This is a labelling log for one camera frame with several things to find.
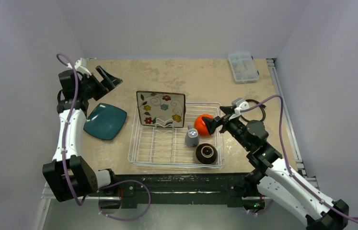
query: blue flower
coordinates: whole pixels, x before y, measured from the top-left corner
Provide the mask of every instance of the blue flower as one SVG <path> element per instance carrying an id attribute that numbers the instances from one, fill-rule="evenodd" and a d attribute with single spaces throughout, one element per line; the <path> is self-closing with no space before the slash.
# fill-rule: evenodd
<path id="1" fill-rule="evenodd" d="M 161 109 L 163 109 L 163 110 L 167 110 L 168 108 L 169 108 L 169 106 L 166 105 L 166 104 L 162 104 L 162 105 L 161 105 Z"/>

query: white wall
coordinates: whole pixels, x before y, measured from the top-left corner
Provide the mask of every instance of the white wall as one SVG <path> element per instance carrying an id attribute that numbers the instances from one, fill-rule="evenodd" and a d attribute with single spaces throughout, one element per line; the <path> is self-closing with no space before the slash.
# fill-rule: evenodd
<path id="1" fill-rule="evenodd" d="M 276 67 L 307 170 L 358 216 L 358 0 L 310 1 Z"/>
<path id="2" fill-rule="evenodd" d="M 58 51 L 82 56 L 54 0 L 0 0 L 0 229 L 30 230 L 55 151 Z"/>
<path id="3" fill-rule="evenodd" d="M 309 0 L 58 0 L 87 57 L 274 58 Z"/>

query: gray cup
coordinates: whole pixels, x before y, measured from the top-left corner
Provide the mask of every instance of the gray cup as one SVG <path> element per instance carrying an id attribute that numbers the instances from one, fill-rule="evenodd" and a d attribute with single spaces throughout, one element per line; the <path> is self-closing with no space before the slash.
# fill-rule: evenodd
<path id="1" fill-rule="evenodd" d="M 192 126 L 188 126 L 188 131 L 186 133 L 185 144 L 188 147 L 196 147 L 200 142 L 200 136 L 198 135 L 197 129 Z"/>

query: dish rack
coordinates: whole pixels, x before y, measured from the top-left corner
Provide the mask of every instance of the dish rack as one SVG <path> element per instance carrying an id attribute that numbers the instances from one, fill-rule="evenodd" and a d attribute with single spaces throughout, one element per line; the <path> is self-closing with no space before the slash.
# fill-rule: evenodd
<path id="1" fill-rule="evenodd" d="M 194 125 L 196 118 L 202 114 L 213 117 L 223 116 L 218 102 L 186 102 L 185 126 L 175 128 L 172 124 L 162 126 L 167 121 L 156 119 L 156 126 L 140 124 L 138 110 L 135 110 L 128 160 L 137 165 L 146 166 L 181 166 L 196 168 L 219 168 L 225 163 L 224 134 L 218 130 L 210 137 L 201 137 L 200 144 L 209 143 L 218 152 L 216 163 L 206 165 L 196 163 L 194 151 L 185 144 L 187 126 Z"/>

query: mottled tabletop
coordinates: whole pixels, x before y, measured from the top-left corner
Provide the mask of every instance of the mottled tabletop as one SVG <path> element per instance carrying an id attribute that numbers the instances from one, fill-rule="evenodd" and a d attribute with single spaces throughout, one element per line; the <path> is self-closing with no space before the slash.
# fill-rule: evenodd
<path id="1" fill-rule="evenodd" d="M 187 101 L 219 102 L 231 105 L 237 98 L 263 99 L 276 94 L 265 59 L 255 59 L 260 73 L 256 83 L 235 84 L 227 59 L 136 59 L 136 60 L 95 60 L 88 62 L 88 69 L 100 79 L 95 67 L 100 65 L 108 73 L 121 78 L 123 83 L 98 101 L 89 100 L 88 114 L 98 103 L 111 104 L 127 112 L 127 120 L 118 135 L 111 141 L 82 135 L 83 158 L 93 169 L 111 168 L 116 174 L 154 173 L 241 173 L 254 168 L 246 158 L 247 152 L 228 132 L 224 134 L 225 164 L 218 169 L 180 168 L 161 166 L 138 166 L 128 161 L 129 145 L 136 108 L 136 91 L 179 92 Z M 266 103 L 266 130 L 268 142 L 281 152 L 278 125 L 280 106 L 277 99 Z M 244 116 L 261 119 L 259 109 Z M 286 153 L 292 167 L 296 168 L 290 140 L 283 124 L 282 136 Z"/>

